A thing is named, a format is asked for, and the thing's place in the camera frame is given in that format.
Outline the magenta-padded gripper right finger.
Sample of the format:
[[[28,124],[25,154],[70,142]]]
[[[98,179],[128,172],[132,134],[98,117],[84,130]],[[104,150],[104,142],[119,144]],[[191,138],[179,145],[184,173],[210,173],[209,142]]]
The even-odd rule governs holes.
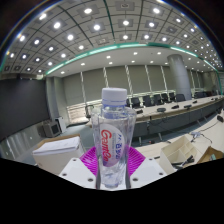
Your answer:
[[[127,158],[128,188],[146,186],[166,176],[154,158],[147,158],[133,147],[129,148]]]

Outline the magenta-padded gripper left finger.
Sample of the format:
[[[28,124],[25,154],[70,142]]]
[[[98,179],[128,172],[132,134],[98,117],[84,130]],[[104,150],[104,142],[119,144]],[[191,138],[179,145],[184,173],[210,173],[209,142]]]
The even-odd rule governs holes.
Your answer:
[[[98,189],[98,159],[96,148],[92,147],[80,158],[72,158],[59,176],[78,186]]]

